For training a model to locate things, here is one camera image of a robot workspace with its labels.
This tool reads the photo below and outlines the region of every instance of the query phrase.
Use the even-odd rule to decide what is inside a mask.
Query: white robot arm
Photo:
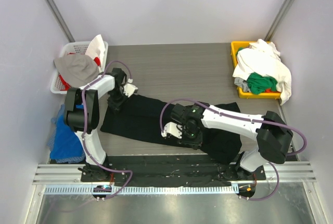
[[[70,88],[67,91],[65,99],[64,121],[79,138],[82,144],[82,134],[84,130],[84,112],[77,106],[82,104],[82,90],[80,88]],[[88,113],[87,133],[85,134],[85,145],[93,158],[104,167],[109,167],[107,155],[102,148],[97,133],[99,123],[99,104],[98,100],[108,93],[109,108],[117,113],[121,110],[122,105],[133,95],[138,88],[132,84],[132,79],[127,80],[126,74],[120,68],[113,68],[111,73],[104,75],[97,83],[90,86],[85,92],[86,107]],[[86,153],[86,174],[91,173],[92,181],[105,173]]]
[[[209,104],[204,104],[204,106],[206,107],[194,104],[185,107],[176,104],[171,113],[171,118],[175,123],[167,123],[162,136],[172,135],[179,139],[179,143],[189,144],[194,149],[201,146],[202,131],[205,128],[222,129],[255,140],[258,145],[252,151],[241,154],[238,164],[236,164],[239,172],[245,172],[247,175],[267,162],[277,164],[285,162],[293,137],[292,131],[255,121],[246,122],[241,120],[249,118],[251,120],[268,120],[285,124],[275,112],[268,111],[265,116],[249,115],[226,111]]]

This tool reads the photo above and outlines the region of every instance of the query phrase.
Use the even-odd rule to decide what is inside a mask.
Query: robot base
[[[103,166],[109,168],[109,159],[108,156],[105,157],[105,161],[103,162]],[[82,172],[81,181],[82,182],[99,182],[99,181],[110,181],[111,174],[110,172],[98,167],[97,165],[91,165],[89,163],[85,163],[83,168],[79,168]]]

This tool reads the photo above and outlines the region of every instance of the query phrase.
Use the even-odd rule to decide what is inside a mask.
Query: black garment
[[[159,117],[165,102],[158,99],[133,95],[124,105],[119,114],[113,114],[108,108],[101,131],[123,136],[139,141],[158,143],[176,147],[186,147],[177,143],[177,138],[163,138]],[[169,105],[163,115],[163,125],[171,122],[171,111],[174,105]],[[217,104],[224,110],[240,112],[237,103]],[[220,129],[206,129],[203,132],[201,150],[222,164],[229,164],[241,148],[238,134]]]

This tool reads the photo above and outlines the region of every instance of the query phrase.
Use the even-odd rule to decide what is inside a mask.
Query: cable
[[[305,135],[302,132],[300,132],[298,129],[294,128],[294,127],[288,126],[286,124],[280,124],[280,123],[275,123],[275,122],[266,121],[266,120],[256,120],[256,119],[252,120],[252,119],[247,118],[247,117],[233,116],[233,115],[230,115],[230,114],[227,114],[227,113],[224,113],[224,112],[219,112],[217,110],[214,110],[214,109],[210,108],[209,106],[205,106],[203,103],[200,103],[200,102],[198,102],[198,101],[196,101],[194,99],[190,99],[190,98],[178,98],[178,99],[174,99],[174,100],[169,101],[163,107],[163,109],[161,111],[161,114],[160,114],[160,128],[161,128],[161,132],[163,132],[163,122],[162,122],[162,119],[163,119],[163,114],[164,114],[166,108],[171,103],[174,103],[174,102],[177,102],[177,101],[189,101],[189,102],[196,103],[197,105],[199,105],[201,107],[204,107],[205,109],[210,110],[210,111],[214,112],[215,114],[218,114],[219,116],[231,117],[231,118],[242,120],[242,121],[245,121],[245,122],[270,124],[270,125],[274,125],[274,126],[278,126],[278,127],[282,127],[282,128],[286,128],[286,129],[295,131],[298,135],[300,135],[302,137],[302,139],[303,139],[303,147],[301,149],[299,149],[298,151],[287,153],[287,155],[296,155],[296,154],[299,154],[303,150],[305,150],[306,146],[308,145],[308,140],[306,139]]]
[[[123,62],[121,61],[117,61],[117,60],[112,60],[106,67],[105,67],[105,70],[102,74],[102,76],[100,78],[97,78],[95,79],[94,81],[92,81],[90,84],[87,84],[83,90],[82,90],[82,93],[81,93],[81,97],[82,97],[82,105],[83,105],[83,112],[84,112],[84,128],[83,128],[83,133],[81,135],[81,138],[82,138],[82,146],[83,146],[83,149],[85,151],[85,153],[87,154],[87,156],[90,157],[90,159],[100,168],[106,170],[106,171],[109,171],[109,172],[113,172],[113,173],[130,173],[130,176],[129,178],[127,179],[127,181],[124,183],[124,185],[119,189],[117,190],[114,194],[111,194],[111,195],[108,195],[107,197],[105,197],[105,200],[106,199],[110,199],[114,196],[116,196],[123,188],[125,188],[127,186],[127,184],[130,182],[132,176],[133,176],[133,171],[131,170],[114,170],[114,169],[111,169],[111,168],[107,168],[107,167],[104,167],[103,165],[99,164],[95,159],[94,157],[90,154],[89,150],[87,149],[87,146],[86,146],[86,143],[85,143],[85,134],[87,133],[87,129],[88,129],[88,112],[87,112],[87,104],[86,104],[86,101],[85,101],[85,91],[91,87],[92,85],[96,84],[98,81],[100,81],[104,75],[106,74],[107,72],[107,69],[109,68],[109,66],[115,62],[118,62],[118,63],[121,63],[123,64],[129,71],[129,74],[130,74],[130,79],[132,79],[132,74],[131,74],[131,70],[127,67],[126,64],[124,64]]]
[[[270,193],[268,196],[265,196],[265,197],[262,197],[262,198],[255,198],[255,199],[253,199],[253,198],[246,198],[246,197],[242,196],[242,199],[245,199],[245,200],[248,200],[248,201],[258,202],[258,201],[267,200],[268,198],[271,198],[276,193],[276,191],[277,191],[277,189],[279,188],[279,185],[280,185],[279,173],[278,173],[278,171],[277,171],[277,169],[276,169],[276,167],[274,166],[273,163],[271,163],[271,162],[268,162],[268,163],[273,167],[273,169],[274,169],[274,171],[276,173],[276,186],[275,186],[273,192]]]
[[[121,63],[122,65],[124,65],[129,74],[130,74],[130,79],[132,79],[132,74],[131,74],[131,70],[128,68],[128,66],[126,64],[124,64],[123,62],[121,61],[117,61],[117,60],[112,60],[110,63],[108,63],[108,65],[105,67],[105,70],[103,72],[103,74],[101,75],[101,77],[95,79],[94,81],[92,81],[91,83],[87,84],[83,90],[82,90],[82,93],[81,93],[81,97],[82,97],[82,105],[83,105],[83,112],[84,112],[84,129],[83,129],[83,133],[81,135],[81,138],[82,138],[82,146],[83,146],[83,149],[85,151],[85,153],[91,158],[91,160],[100,168],[106,170],[106,171],[109,171],[109,172],[113,172],[113,173],[130,173],[130,176],[129,178],[127,179],[127,181],[124,183],[124,185],[119,189],[117,190],[117,192],[115,192],[114,194],[111,194],[111,195],[108,195],[107,197],[105,197],[105,200],[106,199],[110,199],[110,198],[113,198],[115,197],[117,194],[119,194],[119,192],[121,190],[123,190],[123,188],[125,188],[127,186],[127,184],[130,182],[132,176],[133,176],[133,171],[131,170],[115,170],[115,169],[110,169],[110,168],[106,168],[104,167],[103,165],[99,164],[94,158],[93,156],[89,153],[89,150],[87,149],[87,146],[85,144],[85,134],[87,133],[87,129],[88,129],[88,112],[87,112],[87,104],[86,104],[86,101],[85,101],[85,91],[91,87],[92,85],[96,84],[97,82],[99,82],[104,76],[105,74],[107,73],[107,70],[109,68],[109,66],[113,63]],[[42,224],[45,224],[46,223],[46,220],[51,212],[51,210],[53,208],[55,208],[58,212],[61,212],[61,213],[72,213],[76,210],[78,210],[79,208],[83,207],[84,205],[94,201],[95,199],[92,199],[92,200],[89,200],[89,201],[86,201],[84,202],[83,204],[81,204],[80,206],[76,207],[75,209],[72,209],[72,210],[61,210],[61,209],[58,209],[56,207],[56,202],[53,202],[49,208],[49,210],[47,211],[45,217],[44,217],[44,220],[42,222]]]
[[[302,132],[300,132],[298,129],[294,128],[294,127],[288,126],[286,124],[280,124],[280,123],[275,123],[275,122],[266,121],[266,120],[255,120],[255,119],[252,120],[252,119],[246,118],[246,117],[233,116],[233,115],[230,115],[230,114],[227,114],[227,113],[224,113],[224,112],[219,112],[217,110],[214,110],[214,109],[210,108],[209,106],[206,106],[203,103],[200,103],[200,102],[198,102],[196,100],[193,100],[193,99],[190,99],[190,98],[178,98],[178,99],[174,99],[174,100],[169,101],[163,107],[163,109],[161,111],[161,114],[160,114],[160,128],[161,128],[161,132],[163,132],[163,122],[162,122],[163,114],[164,114],[166,108],[171,103],[176,102],[176,101],[189,101],[189,102],[196,103],[197,105],[199,105],[201,107],[204,107],[205,109],[210,110],[210,111],[214,112],[215,114],[218,114],[219,116],[231,117],[231,118],[234,118],[234,119],[238,119],[238,120],[242,120],[242,121],[246,121],[246,122],[252,122],[252,123],[270,124],[270,125],[274,125],[274,126],[278,126],[278,127],[282,127],[282,128],[286,128],[286,129],[295,131],[298,135],[300,135],[302,137],[302,139],[303,139],[303,147],[301,149],[299,149],[298,151],[287,153],[287,155],[296,155],[298,153],[301,153],[303,150],[305,150],[306,146],[308,145],[308,141],[307,141],[305,135]],[[268,163],[273,167],[273,169],[274,169],[274,171],[276,173],[276,178],[277,178],[277,183],[276,183],[276,186],[275,186],[275,189],[273,190],[273,192],[271,194],[269,194],[268,196],[263,197],[263,198],[247,199],[246,197],[242,196],[243,199],[250,200],[250,201],[262,201],[262,200],[266,200],[266,199],[270,198],[271,196],[273,196],[276,193],[276,191],[277,191],[277,189],[279,187],[279,183],[280,183],[279,174],[278,174],[278,171],[277,171],[276,167],[274,166],[274,164],[271,163],[271,162],[268,162]]]

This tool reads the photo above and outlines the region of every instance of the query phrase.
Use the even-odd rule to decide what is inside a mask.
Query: metal frame
[[[31,199],[28,215],[25,220],[25,224],[36,224],[38,214],[42,206],[42,200],[46,185],[36,185]]]
[[[37,167],[33,185],[101,185],[109,182],[81,182],[83,164],[40,164]],[[309,162],[285,162],[277,164],[280,182],[316,182]],[[276,181],[275,171],[269,164],[264,165],[267,180],[258,183]],[[230,181],[231,183],[252,183],[253,181]]]
[[[65,34],[65,36],[67,37],[69,42],[75,42],[73,35],[71,34],[71,32],[69,31],[69,28],[65,22],[65,20],[63,19],[56,3],[54,2],[54,0],[46,0],[46,3],[48,5],[48,7],[50,8],[51,12],[53,13],[55,19],[57,20],[60,28],[62,29],[63,33]]]
[[[35,192],[31,201],[28,217],[25,224],[35,224],[37,221],[44,194],[91,194],[95,185],[103,182],[81,182],[81,172],[78,168],[83,164],[40,164],[37,167],[33,180]],[[322,204],[316,190],[316,178],[311,168],[310,162],[286,162],[276,165],[279,172],[280,183],[302,182],[310,203],[312,213],[316,223],[328,223],[324,215]],[[264,165],[267,180],[258,183],[276,182],[276,174],[272,166]],[[231,187],[214,188],[139,188],[128,187],[123,192],[124,195],[146,195],[146,194],[222,194],[235,193],[238,190],[238,183],[252,183],[253,181],[232,181]]]
[[[265,41],[271,41],[273,35],[275,34],[278,26],[280,25],[281,21],[283,20],[284,16],[287,14],[289,8],[291,7],[294,0],[285,0],[282,3],[282,6],[275,16],[275,19],[269,29],[269,31],[266,34]]]

